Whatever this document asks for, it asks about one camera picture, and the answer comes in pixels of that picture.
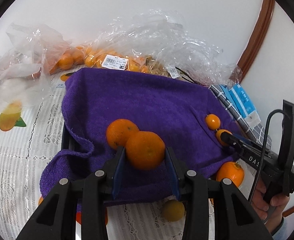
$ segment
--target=finger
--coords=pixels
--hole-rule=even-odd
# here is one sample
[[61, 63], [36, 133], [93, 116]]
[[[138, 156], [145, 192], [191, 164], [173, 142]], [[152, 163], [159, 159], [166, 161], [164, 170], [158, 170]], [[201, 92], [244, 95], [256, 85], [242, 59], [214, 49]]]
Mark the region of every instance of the finger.
[[270, 201], [270, 204], [274, 207], [277, 206], [286, 206], [289, 202], [289, 197], [287, 197], [286, 195], [280, 193], [276, 196], [273, 196], [273, 198]]
[[253, 193], [252, 201], [257, 208], [263, 211], [267, 211], [269, 208], [267, 202], [263, 200], [261, 192], [257, 190]]
[[263, 210], [257, 208], [257, 206], [254, 203], [251, 203], [251, 206], [256, 211], [256, 213], [258, 214], [258, 216], [260, 217], [261, 220], [265, 220], [267, 218], [267, 213], [264, 212]]
[[266, 193], [266, 186], [261, 178], [259, 178], [259, 180], [258, 180], [256, 189], [259, 190], [263, 194]]

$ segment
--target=purple cloth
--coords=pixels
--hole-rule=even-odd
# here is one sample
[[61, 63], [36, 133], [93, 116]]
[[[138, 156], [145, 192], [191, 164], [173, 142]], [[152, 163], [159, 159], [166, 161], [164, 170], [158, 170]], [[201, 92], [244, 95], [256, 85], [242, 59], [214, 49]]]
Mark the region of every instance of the purple cloth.
[[[236, 158], [231, 148], [220, 145], [205, 117], [216, 114], [222, 129], [240, 134], [236, 123], [210, 90], [199, 85], [144, 73], [82, 68], [66, 81], [62, 113], [81, 149], [62, 150], [47, 165], [40, 180], [43, 197], [61, 178], [85, 178], [114, 157], [105, 132], [119, 118], [158, 134], [177, 158], [206, 178]], [[152, 202], [169, 195], [164, 162], [151, 171], [135, 170], [126, 163], [115, 204]]]

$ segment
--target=clear plastic wrap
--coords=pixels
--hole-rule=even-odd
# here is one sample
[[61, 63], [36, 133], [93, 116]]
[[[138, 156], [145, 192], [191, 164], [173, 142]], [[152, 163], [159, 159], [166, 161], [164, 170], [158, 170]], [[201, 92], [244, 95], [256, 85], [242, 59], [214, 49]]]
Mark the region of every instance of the clear plastic wrap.
[[12, 24], [7, 34], [13, 49], [0, 57], [0, 112], [15, 114], [22, 107], [40, 104], [50, 94], [50, 71], [70, 43], [47, 25]]
[[222, 50], [188, 35], [177, 12], [149, 10], [130, 20], [117, 18], [108, 27], [85, 55], [87, 67], [102, 67], [111, 55], [128, 59], [125, 70], [173, 77], [178, 69], [202, 85], [230, 86], [241, 78], [236, 64], [215, 60]]

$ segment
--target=barcode label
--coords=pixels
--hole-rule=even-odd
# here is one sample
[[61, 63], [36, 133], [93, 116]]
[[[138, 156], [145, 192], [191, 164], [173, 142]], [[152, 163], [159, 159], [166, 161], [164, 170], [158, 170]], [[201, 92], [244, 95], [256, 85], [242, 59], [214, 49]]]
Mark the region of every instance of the barcode label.
[[127, 63], [127, 58], [107, 55], [103, 61], [102, 67], [109, 69], [125, 70]]
[[168, 67], [166, 68], [167, 71], [169, 72], [171, 78], [179, 78], [180, 74], [178, 73], [177, 69], [175, 67]]
[[114, 59], [108, 57], [108, 58], [106, 59], [106, 62], [108, 62], [108, 63], [110, 63], [110, 64], [114, 64], [114, 63], [116, 62], [116, 60], [114, 60]]

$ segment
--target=mango illustration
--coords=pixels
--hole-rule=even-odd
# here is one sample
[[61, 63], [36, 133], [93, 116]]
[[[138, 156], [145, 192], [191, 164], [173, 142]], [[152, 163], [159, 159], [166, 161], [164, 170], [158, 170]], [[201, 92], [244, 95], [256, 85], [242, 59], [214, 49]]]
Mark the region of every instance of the mango illustration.
[[4, 132], [12, 129], [22, 112], [22, 104], [20, 101], [15, 101], [9, 104], [0, 114], [0, 129]]

